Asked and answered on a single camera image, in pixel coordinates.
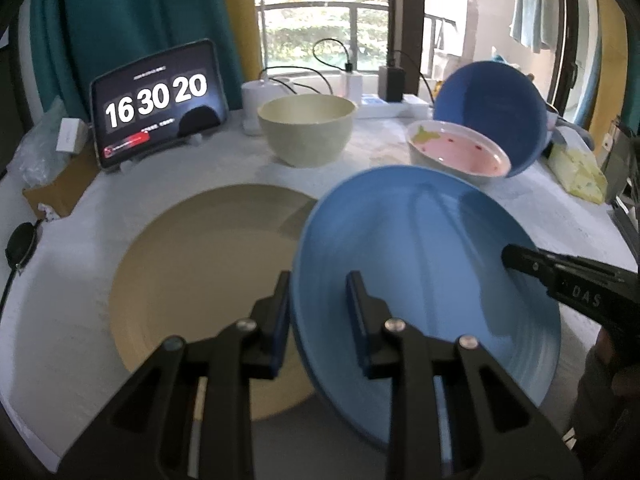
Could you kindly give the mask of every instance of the beige plate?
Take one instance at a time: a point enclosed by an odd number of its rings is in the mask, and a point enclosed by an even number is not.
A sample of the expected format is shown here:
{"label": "beige plate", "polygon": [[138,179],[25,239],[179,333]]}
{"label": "beige plate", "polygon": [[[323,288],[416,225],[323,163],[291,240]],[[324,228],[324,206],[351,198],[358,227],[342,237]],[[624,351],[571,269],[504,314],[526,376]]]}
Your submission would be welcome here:
{"label": "beige plate", "polygon": [[[281,187],[229,186],[154,220],[127,251],[111,289],[111,332],[127,369],[135,370],[168,336],[214,336],[270,296],[279,272],[291,267],[315,202]],[[295,406],[312,391],[289,335],[278,378],[252,380],[252,419]]]}

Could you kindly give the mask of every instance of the screw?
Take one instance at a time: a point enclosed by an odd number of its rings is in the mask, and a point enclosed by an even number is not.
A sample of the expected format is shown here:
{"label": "screw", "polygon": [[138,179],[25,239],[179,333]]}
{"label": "screw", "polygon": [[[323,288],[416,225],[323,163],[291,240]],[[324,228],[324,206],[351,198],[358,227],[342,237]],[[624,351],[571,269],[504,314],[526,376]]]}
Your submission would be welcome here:
{"label": "screw", "polygon": [[402,332],[402,330],[406,328],[406,323],[402,321],[402,319],[392,317],[385,321],[385,328],[389,330],[389,332]]}
{"label": "screw", "polygon": [[478,348],[478,339],[476,339],[472,335],[463,335],[460,338],[460,346],[467,350],[475,350],[476,348]]}
{"label": "screw", "polygon": [[236,321],[236,328],[240,332],[253,332],[258,327],[258,324],[251,318],[245,317]]}
{"label": "screw", "polygon": [[182,338],[178,337],[177,335],[172,335],[171,337],[168,337],[164,340],[162,346],[168,352],[175,352],[176,350],[182,348],[182,344]]}

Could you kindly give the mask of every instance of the table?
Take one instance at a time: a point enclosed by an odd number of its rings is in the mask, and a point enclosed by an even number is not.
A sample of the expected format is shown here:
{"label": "table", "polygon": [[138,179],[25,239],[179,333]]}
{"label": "table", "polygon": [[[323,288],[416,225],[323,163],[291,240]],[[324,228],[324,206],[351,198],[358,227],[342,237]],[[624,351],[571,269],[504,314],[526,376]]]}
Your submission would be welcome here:
{"label": "table", "polygon": [[[120,259],[154,218],[215,187],[272,184],[319,198],[361,170],[409,163],[403,128],[410,120],[356,121],[337,162],[295,169],[279,162],[264,138],[245,136],[240,119],[233,113],[199,146],[157,153],[125,173],[101,173],[71,216],[43,225],[40,245],[15,280],[0,325],[0,396],[50,469],[129,376],[111,338],[108,296]],[[10,205],[24,208],[18,203],[23,200],[19,191],[7,190],[8,185],[5,180],[0,184],[0,210]],[[607,207],[567,195],[541,162],[485,192],[539,247],[636,269]],[[542,405],[559,431],[567,423],[584,356],[598,331],[594,322],[565,306],[561,317],[560,363]],[[299,478],[302,470],[306,478],[327,478],[327,470],[321,472],[326,460],[344,478],[383,477],[383,455],[357,438],[318,399],[255,424],[254,433],[259,478]],[[298,447],[291,452],[298,458],[287,465],[287,473],[271,465],[283,446]],[[352,472],[345,476],[349,469]]]}

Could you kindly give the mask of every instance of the power strip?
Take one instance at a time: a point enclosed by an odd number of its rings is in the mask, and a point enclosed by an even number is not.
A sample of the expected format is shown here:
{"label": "power strip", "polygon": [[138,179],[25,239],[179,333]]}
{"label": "power strip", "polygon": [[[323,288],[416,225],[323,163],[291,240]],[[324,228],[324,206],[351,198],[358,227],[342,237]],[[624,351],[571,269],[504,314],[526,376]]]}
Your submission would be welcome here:
{"label": "power strip", "polygon": [[356,111],[357,119],[409,118],[430,120],[433,108],[413,94],[404,94],[401,103],[387,103],[375,94],[363,94]]}

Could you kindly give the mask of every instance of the pink bowl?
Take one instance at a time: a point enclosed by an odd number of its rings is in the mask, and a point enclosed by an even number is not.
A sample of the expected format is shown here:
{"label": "pink bowl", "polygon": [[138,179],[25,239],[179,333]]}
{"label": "pink bowl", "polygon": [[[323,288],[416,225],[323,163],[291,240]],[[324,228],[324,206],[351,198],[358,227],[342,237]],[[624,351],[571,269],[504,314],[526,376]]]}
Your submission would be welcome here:
{"label": "pink bowl", "polygon": [[484,135],[442,121],[418,121],[406,131],[412,163],[445,171],[476,185],[505,177],[511,171],[504,150]]}

